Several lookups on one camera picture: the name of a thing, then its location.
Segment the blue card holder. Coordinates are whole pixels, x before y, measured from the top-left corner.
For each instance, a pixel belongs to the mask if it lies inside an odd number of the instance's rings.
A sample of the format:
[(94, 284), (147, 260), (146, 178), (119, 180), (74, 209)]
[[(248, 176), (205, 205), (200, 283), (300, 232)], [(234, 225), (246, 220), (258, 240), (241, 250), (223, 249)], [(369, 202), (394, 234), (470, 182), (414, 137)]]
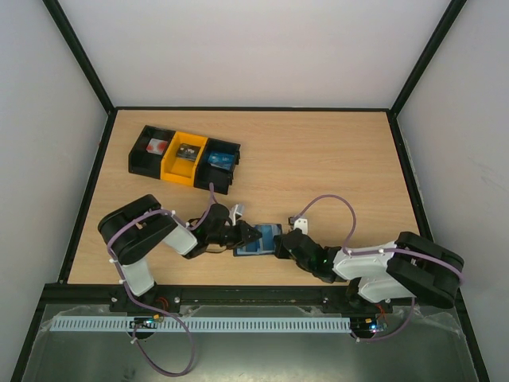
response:
[(275, 253), (274, 237), (282, 234), (282, 226), (280, 224), (257, 224), (254, 228), (262, 236), (244, 247), (236, 248), (233, 251), (233, 256), (273, 255)]

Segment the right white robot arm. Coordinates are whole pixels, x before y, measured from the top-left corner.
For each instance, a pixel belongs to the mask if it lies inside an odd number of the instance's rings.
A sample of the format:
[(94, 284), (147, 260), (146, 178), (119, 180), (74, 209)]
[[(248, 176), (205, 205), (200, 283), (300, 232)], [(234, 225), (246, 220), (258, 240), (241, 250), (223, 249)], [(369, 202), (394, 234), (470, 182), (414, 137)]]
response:
[(293, 260), (315, 278), (353, 282), (347, 302), (358, 312), (393, 298), (450, 309), (464, 281), (462, 257), (412, 232), (368, 248), (322, 247), (299, 228), (274, 241), (277, 258)]

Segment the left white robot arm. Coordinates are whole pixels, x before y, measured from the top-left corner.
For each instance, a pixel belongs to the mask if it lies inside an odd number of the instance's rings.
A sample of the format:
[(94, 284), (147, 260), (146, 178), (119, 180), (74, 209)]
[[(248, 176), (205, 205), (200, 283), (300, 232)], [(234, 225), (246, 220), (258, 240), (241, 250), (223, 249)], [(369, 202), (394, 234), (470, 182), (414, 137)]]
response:
[(193, 259), (211, 245), (234, 250), (262, 238), (259, 230), (214, 196), (209, 197), (202, 216), (185, 223), (174, 211), (162, 208), (154, 195), (147, 194), (107, 214), (98, 231), (120, 282), (136, 297), (156, 285), (146, 257), (160, 243)]

